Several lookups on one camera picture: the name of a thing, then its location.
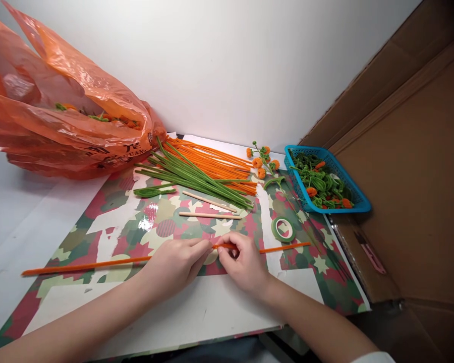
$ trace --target white wall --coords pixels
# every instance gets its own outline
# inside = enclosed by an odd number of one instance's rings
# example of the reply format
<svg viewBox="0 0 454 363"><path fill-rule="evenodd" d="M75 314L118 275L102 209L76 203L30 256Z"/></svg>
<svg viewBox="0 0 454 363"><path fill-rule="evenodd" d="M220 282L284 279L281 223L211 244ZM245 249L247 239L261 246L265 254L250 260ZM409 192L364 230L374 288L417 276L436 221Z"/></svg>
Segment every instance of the white wall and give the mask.
<svg viewBox="0 0 454 363"><path fill-rule="evenodd" d="M148 101L169 131L281 151L420 0L9 2ZM1 3L0 20L21 34Z"/></svg>

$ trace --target orange plastic bag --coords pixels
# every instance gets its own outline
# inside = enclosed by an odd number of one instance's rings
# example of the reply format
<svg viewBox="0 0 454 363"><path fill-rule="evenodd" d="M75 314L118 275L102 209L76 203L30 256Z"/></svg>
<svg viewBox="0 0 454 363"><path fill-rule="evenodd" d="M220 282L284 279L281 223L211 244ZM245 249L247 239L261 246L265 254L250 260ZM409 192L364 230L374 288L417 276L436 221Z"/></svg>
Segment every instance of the orange plastic bag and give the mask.
<svg viewBox="0 0 454 363"><path fill-rule="evenodd" d="M0 151L10 163L46 176L90 179L145 158L166 131L149 104L75 50L52 30L5 3L37 56L0 22ZM136 121L89 118L105 112Z"/></svg>

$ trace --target white table surface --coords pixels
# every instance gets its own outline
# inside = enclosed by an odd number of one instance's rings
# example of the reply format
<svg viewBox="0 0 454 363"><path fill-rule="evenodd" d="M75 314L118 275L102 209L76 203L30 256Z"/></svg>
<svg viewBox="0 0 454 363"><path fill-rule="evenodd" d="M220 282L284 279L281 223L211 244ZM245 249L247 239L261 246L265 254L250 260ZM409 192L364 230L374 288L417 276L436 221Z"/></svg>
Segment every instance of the white table surface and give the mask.
<svg viewBox="0 0 454 363"><path fill-rule="evenodd" d="M0 328L35 280L21 272L47 263L106 179L41 177L0 152Z"/></svg>

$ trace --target cardboard box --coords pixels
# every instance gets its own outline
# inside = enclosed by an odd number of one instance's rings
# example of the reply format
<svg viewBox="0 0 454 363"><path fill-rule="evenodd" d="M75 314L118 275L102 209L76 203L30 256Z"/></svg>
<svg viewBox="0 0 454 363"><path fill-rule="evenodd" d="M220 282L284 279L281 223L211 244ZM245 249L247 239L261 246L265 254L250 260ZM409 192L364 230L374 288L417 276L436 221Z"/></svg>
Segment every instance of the cardboard box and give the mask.
<svg viewBox="0 0 454 363"><path fill-rule="evenodd" d="M370 301L409 311L379 328L454 361L454 4L424 0L300 144L328 148L372 203L331 218Z"/></svg>

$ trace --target white sleeve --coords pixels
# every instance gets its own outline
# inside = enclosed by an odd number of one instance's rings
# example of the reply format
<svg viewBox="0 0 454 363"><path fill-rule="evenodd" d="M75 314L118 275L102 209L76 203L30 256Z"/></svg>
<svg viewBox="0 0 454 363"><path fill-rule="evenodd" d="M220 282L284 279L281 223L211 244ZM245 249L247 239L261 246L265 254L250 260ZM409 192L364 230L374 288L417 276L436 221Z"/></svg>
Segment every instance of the white sleeve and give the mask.
<svg viewBox="0 0 454 363"><path fill-rule="evenodd" d="M373 352L355 359L352 363L395 363L395 360L388 353Z"/></svg>

